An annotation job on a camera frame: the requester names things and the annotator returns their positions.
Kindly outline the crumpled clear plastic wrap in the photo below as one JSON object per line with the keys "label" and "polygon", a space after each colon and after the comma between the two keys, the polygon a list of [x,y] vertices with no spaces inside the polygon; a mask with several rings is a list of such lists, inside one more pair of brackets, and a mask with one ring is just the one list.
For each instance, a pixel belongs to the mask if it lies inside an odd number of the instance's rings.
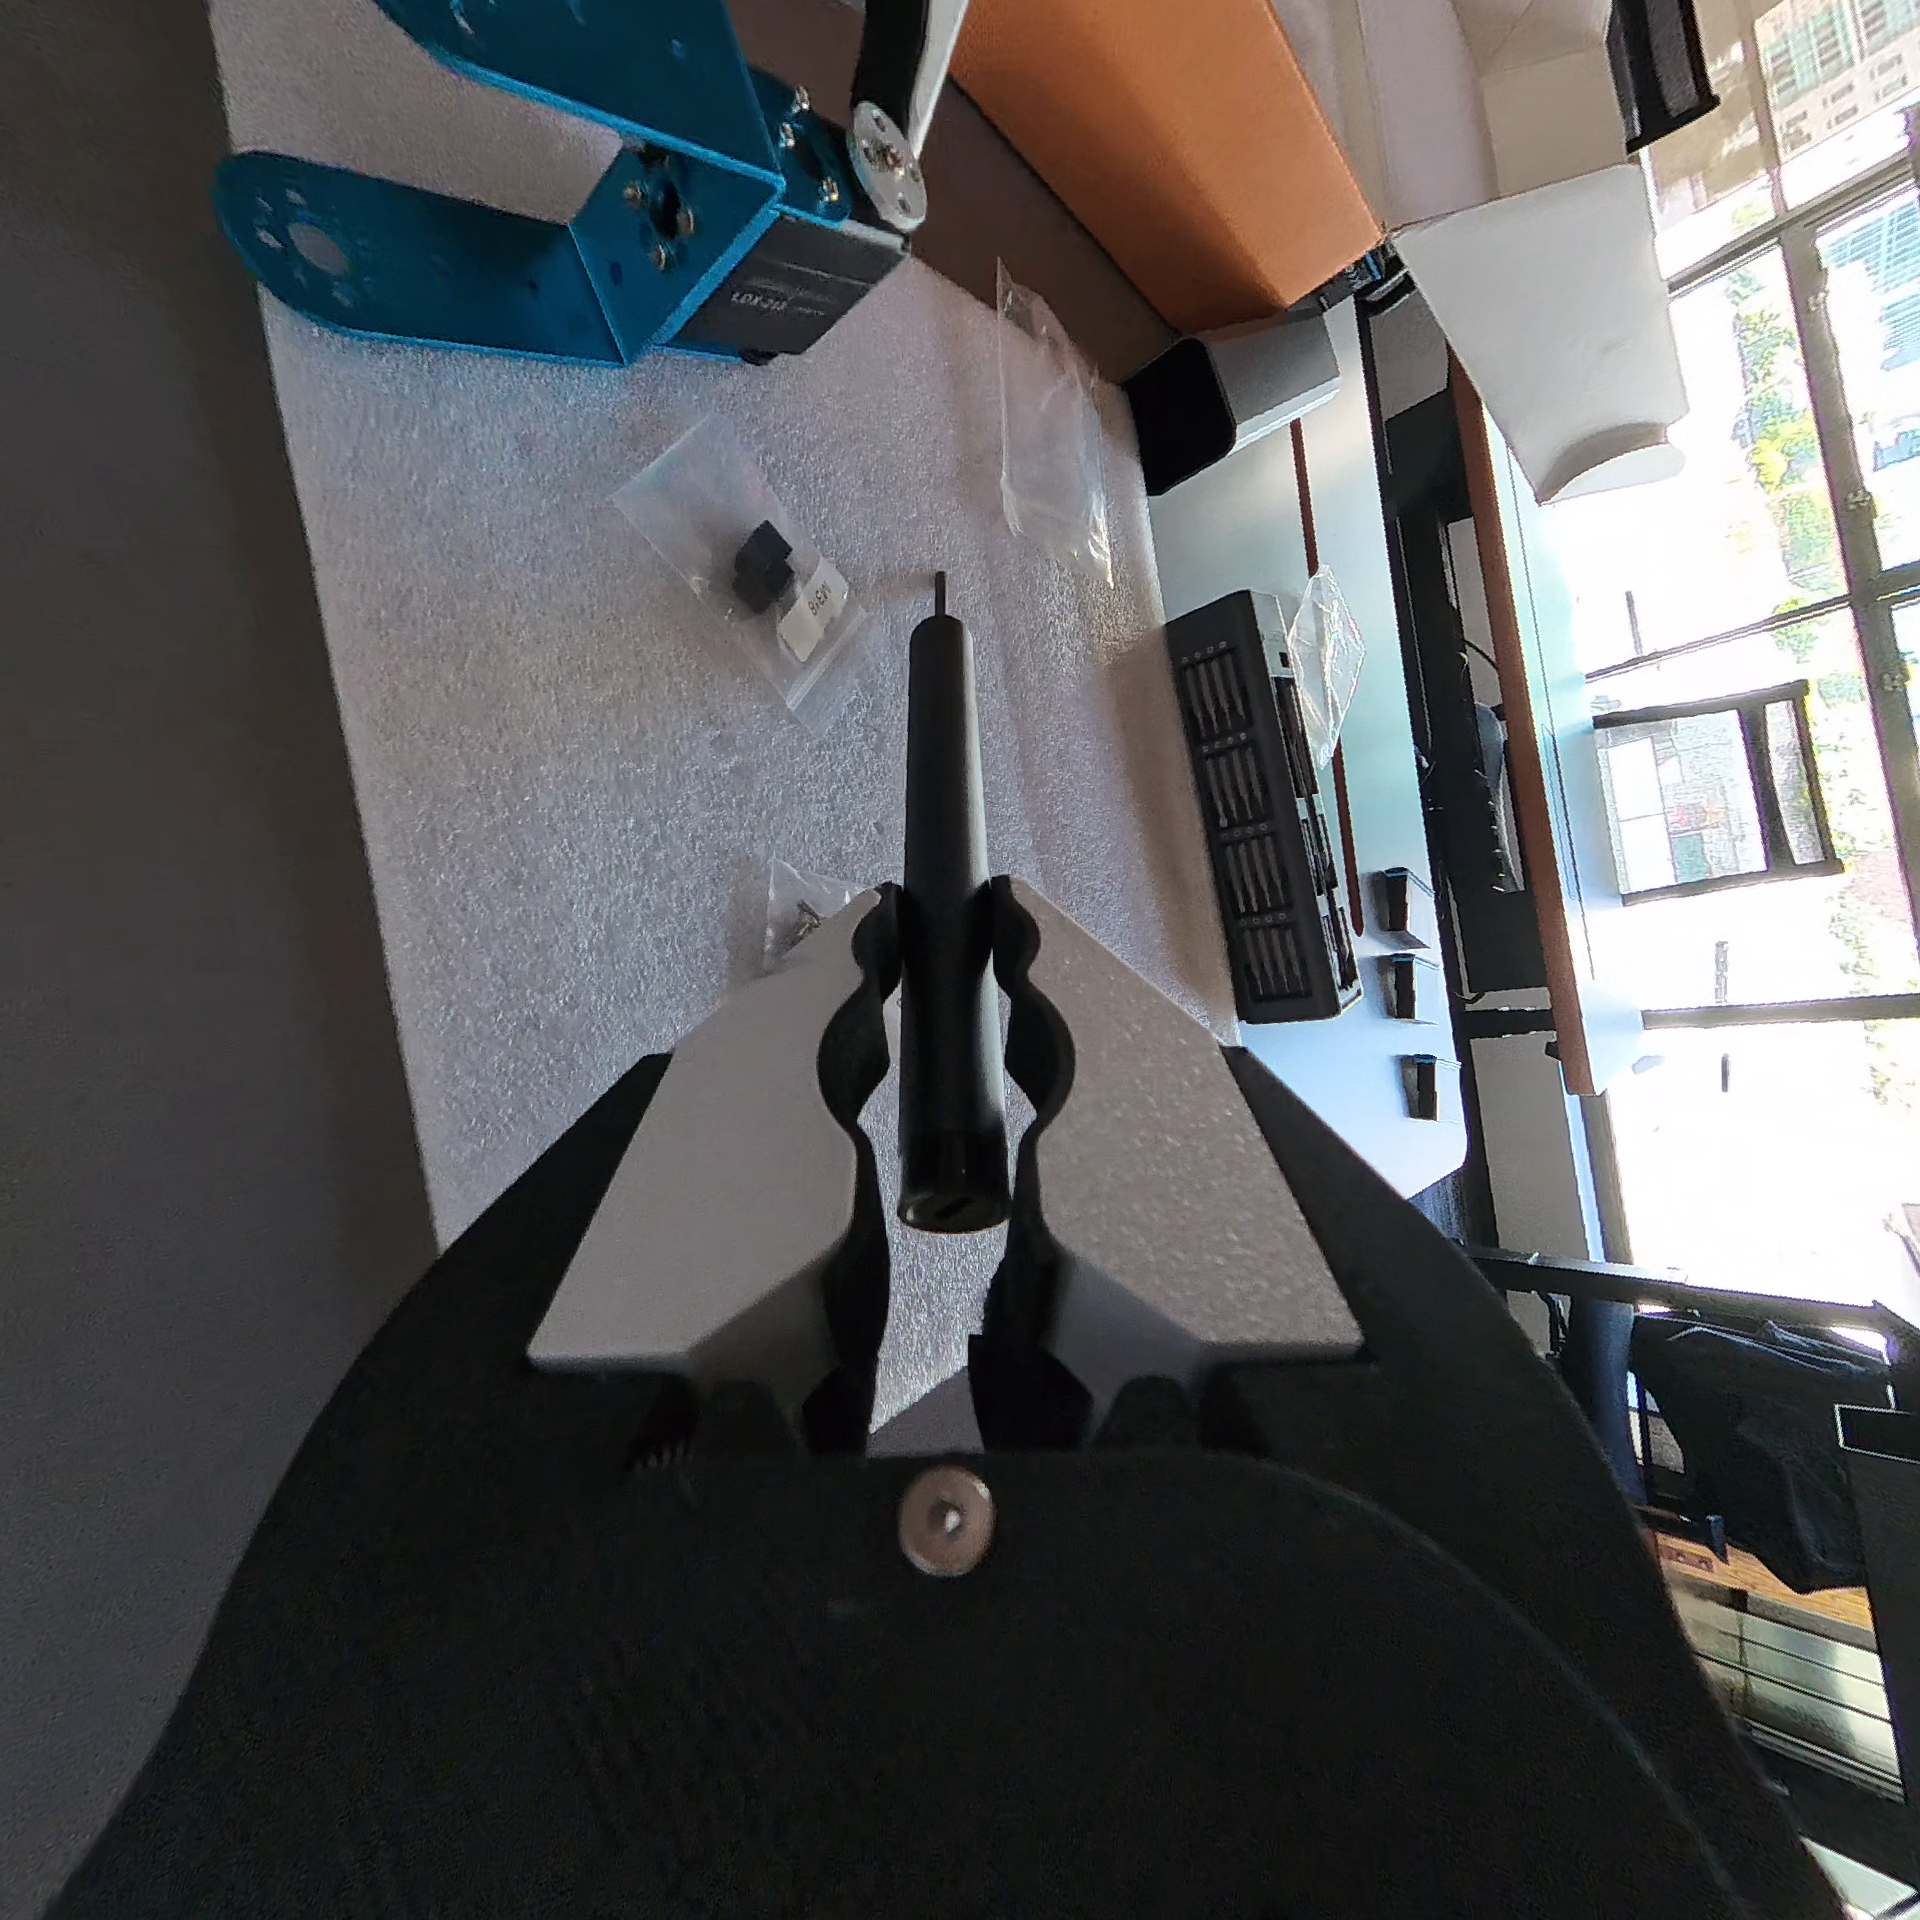
{"label": "crumpled clear plastic wrap", "polygon": [[1324,775],[1338,752],[1365,660],[1358,619],[1330,567],[1319,567],[1310,575],[1286,627],[1286,657],[1313,766]]}

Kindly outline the black electric screwdriver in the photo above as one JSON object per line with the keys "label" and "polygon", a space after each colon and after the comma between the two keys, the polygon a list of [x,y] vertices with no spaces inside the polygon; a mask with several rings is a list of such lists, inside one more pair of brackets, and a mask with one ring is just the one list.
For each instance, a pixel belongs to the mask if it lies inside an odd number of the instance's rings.
{"label": "black electric screwdriver", "polygon": [[907,643],[898,899],[898,1216],[930,1235],[988,1232],[1010,1212],[983,804],[974,643],[940,569]]}

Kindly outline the large window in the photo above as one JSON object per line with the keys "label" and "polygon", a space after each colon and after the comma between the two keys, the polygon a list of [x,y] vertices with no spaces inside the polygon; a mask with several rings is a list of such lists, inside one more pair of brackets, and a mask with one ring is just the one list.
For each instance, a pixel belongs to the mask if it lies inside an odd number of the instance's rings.
{"label": "large window", "polygon": [[1550,513],[1649,1059],[1627,1254],[1861,1304],[1915,1212],[1917,4],[1701,4],[1643,160],[1685,468]]}

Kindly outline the wooden top standing desk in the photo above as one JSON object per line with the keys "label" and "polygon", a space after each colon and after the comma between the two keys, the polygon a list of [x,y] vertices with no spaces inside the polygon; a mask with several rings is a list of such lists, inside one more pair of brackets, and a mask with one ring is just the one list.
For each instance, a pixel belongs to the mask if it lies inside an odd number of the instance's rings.
{"label": "wooden top standing desk", "polygon": [[1573,598],[1546,511],[1403,273],[1359,303],[1388,555],[1475,1040],[1596,1096],[1643,1053]]}

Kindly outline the blue bracket servo assembly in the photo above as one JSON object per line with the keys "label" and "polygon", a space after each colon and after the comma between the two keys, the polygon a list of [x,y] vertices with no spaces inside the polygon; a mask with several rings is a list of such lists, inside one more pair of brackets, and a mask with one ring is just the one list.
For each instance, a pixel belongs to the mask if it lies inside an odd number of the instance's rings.
{"label": "blue bracket servo assembly", "polygon": [[626,368],[813,348],[906,260],[921,151],[750,67],[719,1],[390,1],[457,75],[613,129],[565,223],[271,151],[227,158],[219,223],[314,321],[404,345]]}

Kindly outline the black screwdriver bit case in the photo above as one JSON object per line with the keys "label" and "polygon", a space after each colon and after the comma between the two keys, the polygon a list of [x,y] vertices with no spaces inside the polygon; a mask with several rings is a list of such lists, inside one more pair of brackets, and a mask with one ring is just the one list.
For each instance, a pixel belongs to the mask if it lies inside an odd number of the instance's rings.
{"label": "black screwdriver bit case", "polygon": [[1279,604],[1226,591],[1173,616],[1166,647],[1236,1014],[1340,1016],[1359,996],[1353,915]]}

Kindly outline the grey desk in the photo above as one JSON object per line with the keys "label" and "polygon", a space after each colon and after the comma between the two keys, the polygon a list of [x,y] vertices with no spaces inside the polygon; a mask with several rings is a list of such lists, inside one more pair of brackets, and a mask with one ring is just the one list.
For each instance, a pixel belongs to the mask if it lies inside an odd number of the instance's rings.
{"label": "grey desk", "polygon": [[371,4],[5,4],[5,1915],[441,1248],[236,143],[545,217],[610,158]]}

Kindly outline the clear bag of silver screws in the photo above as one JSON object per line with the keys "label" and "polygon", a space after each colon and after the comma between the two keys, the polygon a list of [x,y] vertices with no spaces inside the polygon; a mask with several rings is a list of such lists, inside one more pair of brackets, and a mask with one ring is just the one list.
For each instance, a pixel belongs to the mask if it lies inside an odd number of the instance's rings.
{"label": "clear bag of silver screws", "polygon": [[851,934],[874,910],[874,886],[773,857],[765,871],[762,971],[774,973],[821,929]]}

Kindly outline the dark square case sleeve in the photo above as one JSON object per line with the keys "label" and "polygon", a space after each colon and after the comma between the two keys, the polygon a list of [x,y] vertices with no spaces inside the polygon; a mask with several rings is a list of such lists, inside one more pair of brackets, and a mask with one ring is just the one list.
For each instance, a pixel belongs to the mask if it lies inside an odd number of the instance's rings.
{"label": "dark square case sleeve", "polygon": [[1177,489],[1301,420],[1338,387],[1338,352],[1316,308],[1181,336],[1121,384],[1137,423],[1143,491]]}

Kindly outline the orange cardboard box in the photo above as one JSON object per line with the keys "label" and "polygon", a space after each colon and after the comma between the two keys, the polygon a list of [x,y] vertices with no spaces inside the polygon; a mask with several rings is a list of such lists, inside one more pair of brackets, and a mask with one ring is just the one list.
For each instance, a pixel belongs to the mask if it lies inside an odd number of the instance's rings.
{"label": "orange cardboard box", "polygon": [[1541,504],[1681,473],[1634,4],[972,4],[951,70],[1163,320],[1388,243]]}

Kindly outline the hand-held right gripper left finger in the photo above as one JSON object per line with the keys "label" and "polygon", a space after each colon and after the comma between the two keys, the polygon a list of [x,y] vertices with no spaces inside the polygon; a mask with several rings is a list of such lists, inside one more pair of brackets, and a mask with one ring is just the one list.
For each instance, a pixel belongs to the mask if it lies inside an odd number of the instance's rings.
{"label": "hand-held right gripper left finger", "polygon": [[891,1248],[860,1117],[889,1072],[897,900],[857,893],[674,1047],[535,1366],[755,1384],[809,1449],[866,1449]]}

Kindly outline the clear bag of black parts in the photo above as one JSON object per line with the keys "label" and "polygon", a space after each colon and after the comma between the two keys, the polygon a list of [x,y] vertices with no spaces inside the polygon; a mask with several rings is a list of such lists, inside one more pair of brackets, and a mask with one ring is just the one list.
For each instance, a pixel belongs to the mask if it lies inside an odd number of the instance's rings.
{"label": "clear bag of black parts", "polygon": [[874,612],[765,479],[734,425],[709,416],[610,494],[782,707],[821,736],[853,703]]}

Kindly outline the empty clear plastic bag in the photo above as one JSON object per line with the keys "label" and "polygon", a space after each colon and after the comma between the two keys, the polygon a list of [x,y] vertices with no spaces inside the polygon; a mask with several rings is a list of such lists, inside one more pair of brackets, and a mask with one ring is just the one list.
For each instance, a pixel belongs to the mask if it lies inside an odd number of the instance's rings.
{"label": "empty clear plastic bag", "polygon": [[998,500],[1014,536],[1114,585],[1097,376],[1050,303],[996,260]]}

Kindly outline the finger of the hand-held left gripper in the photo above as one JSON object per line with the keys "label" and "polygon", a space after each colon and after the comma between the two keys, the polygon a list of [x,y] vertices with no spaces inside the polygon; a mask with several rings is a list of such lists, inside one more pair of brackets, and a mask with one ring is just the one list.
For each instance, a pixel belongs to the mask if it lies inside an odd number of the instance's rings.
{"label": "finger of the hand-held left gripper", "polygon": [[874,104],[923,151],[969,1],[865,1],[851,81],[853,108]]}

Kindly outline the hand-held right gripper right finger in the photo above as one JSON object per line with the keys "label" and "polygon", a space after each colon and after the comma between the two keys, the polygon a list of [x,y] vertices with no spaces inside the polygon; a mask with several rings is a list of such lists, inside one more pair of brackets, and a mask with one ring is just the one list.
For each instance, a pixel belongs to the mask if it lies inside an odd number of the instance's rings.
{"label": "hand-held right gripper right finger", "polygon": [[991,881],[1003,1064],[1030,1107],[966,1382],[988,1451],[1078,1449],[1139,1380],[1348,1363],[1359,1327],[1196,1016],[1025,879]]}

